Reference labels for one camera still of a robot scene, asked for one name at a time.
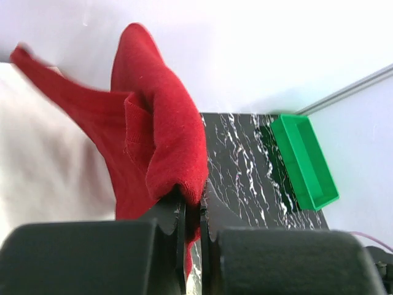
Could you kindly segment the red t shirt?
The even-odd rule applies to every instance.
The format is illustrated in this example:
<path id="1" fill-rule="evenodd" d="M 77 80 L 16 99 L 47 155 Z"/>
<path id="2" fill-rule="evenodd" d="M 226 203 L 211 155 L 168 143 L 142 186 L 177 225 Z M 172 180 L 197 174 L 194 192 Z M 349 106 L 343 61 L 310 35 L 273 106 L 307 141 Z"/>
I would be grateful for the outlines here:
<path id="1" fill-rule="evenodd" d="M 138 219 L 162 197 L 180 192 L 190 250 L 200 237 L 198 210 L 209 174 L 204 125 L 145 27 L 131 23 L 123 31 L 109 92 L 59 75 L 22 45 L 10 59 L 94 142 L 109 170 L 117 219 Z"/>

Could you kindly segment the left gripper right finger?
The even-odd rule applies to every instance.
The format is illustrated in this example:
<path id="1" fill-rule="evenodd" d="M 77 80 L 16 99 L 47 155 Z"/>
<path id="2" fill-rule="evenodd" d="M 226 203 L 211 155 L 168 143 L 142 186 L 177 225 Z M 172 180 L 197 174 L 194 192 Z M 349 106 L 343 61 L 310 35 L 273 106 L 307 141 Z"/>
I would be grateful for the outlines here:
<path id="1" fill-rule="evenodd" d="M 201 199 L 203 294 L 385 294 L 381 272 L 351 234 L 251 227 L 217 196 Z"/>

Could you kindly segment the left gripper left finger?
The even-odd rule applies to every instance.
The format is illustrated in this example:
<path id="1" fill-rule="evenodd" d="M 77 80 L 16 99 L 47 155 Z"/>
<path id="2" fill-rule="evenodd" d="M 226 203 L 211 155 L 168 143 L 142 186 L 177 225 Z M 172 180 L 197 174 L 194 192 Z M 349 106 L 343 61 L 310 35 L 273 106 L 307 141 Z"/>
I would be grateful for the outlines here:
<path id="1" fill-rule="evenodd" d="M 2 294 L 185 294 L 185 201 L 135 221 L 26 224 L 1 247 Z"/>

